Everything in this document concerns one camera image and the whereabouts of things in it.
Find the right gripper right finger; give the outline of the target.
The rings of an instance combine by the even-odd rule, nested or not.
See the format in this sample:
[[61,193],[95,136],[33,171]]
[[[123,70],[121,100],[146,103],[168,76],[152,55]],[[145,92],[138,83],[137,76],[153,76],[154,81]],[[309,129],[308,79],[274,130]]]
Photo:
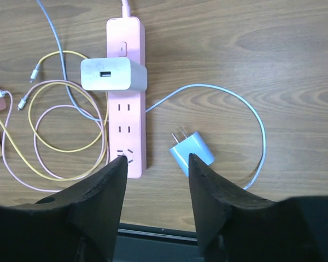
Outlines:
[[328,195],[272,201],[189,156],[197,244],[205,261],[328,261]]

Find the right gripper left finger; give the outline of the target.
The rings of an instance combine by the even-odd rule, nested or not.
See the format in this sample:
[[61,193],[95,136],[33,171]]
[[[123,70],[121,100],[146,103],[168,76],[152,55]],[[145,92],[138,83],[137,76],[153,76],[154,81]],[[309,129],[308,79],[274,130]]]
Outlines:
[[0,206],[0,261],[112,261],[125,156],[34,204]]

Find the blue charger plug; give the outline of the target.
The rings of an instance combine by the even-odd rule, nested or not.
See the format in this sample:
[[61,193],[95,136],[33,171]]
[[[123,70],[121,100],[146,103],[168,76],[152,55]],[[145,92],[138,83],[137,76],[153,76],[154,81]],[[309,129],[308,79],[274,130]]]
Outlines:
[[174,133],[172,134],[176,144],[169,149],[172,157],[178,163],[186,177],[189,176],[189,155],[197,155],[205,164],[211,165],[215,161],[210,148],[200,136],[199,132],[187,135],[185,130],[180,127],[183,140],[179,140]]

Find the white charger plug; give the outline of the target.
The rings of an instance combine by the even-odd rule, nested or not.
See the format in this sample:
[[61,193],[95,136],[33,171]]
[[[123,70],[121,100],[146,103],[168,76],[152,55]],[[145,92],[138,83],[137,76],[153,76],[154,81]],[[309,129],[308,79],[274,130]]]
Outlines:
[[146,67],[126,57],[84,59],[80,73],[87,91],[144,92],[148,86]]

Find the pink power strip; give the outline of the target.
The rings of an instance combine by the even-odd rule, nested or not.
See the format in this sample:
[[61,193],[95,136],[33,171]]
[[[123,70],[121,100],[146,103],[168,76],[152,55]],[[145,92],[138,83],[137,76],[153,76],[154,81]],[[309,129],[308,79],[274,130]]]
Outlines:
[[[139,18],[107,21],[107,56],[126,57],[145,66],[145,27]],[[110,160],[124,155],[128,178],[140,178],[147,169],[145,92],[108,93]]]

